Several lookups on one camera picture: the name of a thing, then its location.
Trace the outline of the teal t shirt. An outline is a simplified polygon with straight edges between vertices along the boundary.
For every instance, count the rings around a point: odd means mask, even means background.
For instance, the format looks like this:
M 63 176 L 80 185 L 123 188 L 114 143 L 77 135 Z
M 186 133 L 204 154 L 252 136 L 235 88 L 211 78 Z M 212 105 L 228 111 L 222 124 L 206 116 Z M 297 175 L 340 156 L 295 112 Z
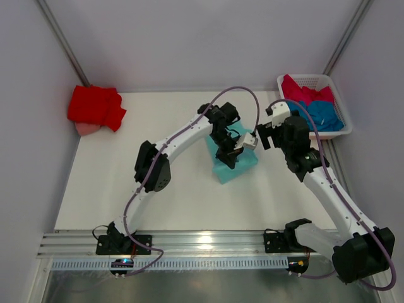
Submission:
M 236 150 L 231 150 L 228 155 L 227 152 L 219 148 L 210 136 L 205 138 L 205 142 L 213 162 L 212 172 L 220 184 L 230 182 L 258 164 L 254 150 L 244 148 L 239 153 Z

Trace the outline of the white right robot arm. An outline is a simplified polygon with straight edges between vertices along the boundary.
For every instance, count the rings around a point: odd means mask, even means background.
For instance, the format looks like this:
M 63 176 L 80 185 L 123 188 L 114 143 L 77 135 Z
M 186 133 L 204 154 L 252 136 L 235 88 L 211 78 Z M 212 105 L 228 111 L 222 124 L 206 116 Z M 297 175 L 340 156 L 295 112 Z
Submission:
M 395 237 L 389 228 L 380 229 L 370 220 L 336 179 L 322 148 L 313 148 L 309 126 L 303 117 L 290 116 L 279 126 L 270 122 L 257 127 L 265 150 L 281 149 L 288 169 L 321 202 L 338 230 L 329 233 L 311 221 L 286 224 L 284 246 L 296 251 L 304 246 L 329 259 L 344 283 L 390 270 L 390 289 L 396 281 L 391 260 Z

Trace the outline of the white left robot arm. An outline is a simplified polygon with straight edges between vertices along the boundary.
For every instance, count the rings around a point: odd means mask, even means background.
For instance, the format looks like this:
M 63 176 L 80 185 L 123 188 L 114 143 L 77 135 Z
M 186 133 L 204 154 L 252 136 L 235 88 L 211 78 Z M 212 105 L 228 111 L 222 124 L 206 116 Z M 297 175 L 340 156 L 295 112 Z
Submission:
M 134 166 L 136 189 L 123 214 L 109 223 L 107 233 L 99 237 L 97 248 L 104 249 L 106 254 L 128 254 L 133 246 L 149 249 L 135 238 L 135 224 L 140 220 L 149 198 L 169 184 L 171 164 L 195 142 L 210 137 L 217 146 L 216 159 L 226 168 L 235 170 L 246 143 L 256 138 L 254 132 L 232 136 L 229 127 L 240 119 L 236 107 L 229 102 L 221 107 L 212 103 L 203 104 L 176 133 L 157 143 L 144 141 Z

